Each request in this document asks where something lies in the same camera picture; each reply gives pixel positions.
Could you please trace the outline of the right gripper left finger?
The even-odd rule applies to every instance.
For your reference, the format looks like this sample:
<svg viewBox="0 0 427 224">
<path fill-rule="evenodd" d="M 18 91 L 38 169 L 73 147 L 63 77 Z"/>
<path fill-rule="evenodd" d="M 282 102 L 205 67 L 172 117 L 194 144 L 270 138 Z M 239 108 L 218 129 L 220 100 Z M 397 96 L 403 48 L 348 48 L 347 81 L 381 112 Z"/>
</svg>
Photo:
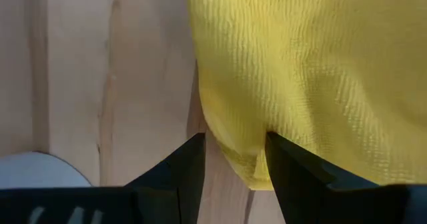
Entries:
<svg viewBox="0 0 427 224">
<path fill-rule="evenodd" d="M 1 190 L 2 223 L 197 223 L 205 135 L 124 186 Z"/>
</svg>

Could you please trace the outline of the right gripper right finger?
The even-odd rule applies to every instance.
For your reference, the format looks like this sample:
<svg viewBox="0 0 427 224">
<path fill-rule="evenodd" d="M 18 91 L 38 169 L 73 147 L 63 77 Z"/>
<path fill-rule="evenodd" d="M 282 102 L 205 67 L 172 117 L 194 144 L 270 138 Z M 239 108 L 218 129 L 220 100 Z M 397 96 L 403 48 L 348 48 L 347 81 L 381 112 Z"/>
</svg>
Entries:
<svg viewBox="0 0 427 224">
<path fill-rule="evenodd" d="M 425 185 L 377 185 L 274 132 L 266 160 L 286 223 L 426 224 Z"/>
</svg>

